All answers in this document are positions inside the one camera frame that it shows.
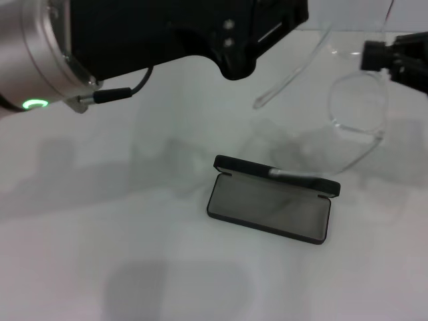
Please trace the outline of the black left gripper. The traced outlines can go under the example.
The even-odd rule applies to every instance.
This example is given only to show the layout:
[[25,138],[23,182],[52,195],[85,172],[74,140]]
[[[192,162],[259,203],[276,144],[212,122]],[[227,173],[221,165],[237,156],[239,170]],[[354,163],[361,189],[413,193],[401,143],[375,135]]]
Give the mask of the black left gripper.
[[98,80],[187,56],[248,77],[251,1],[71,1],[73,56]]

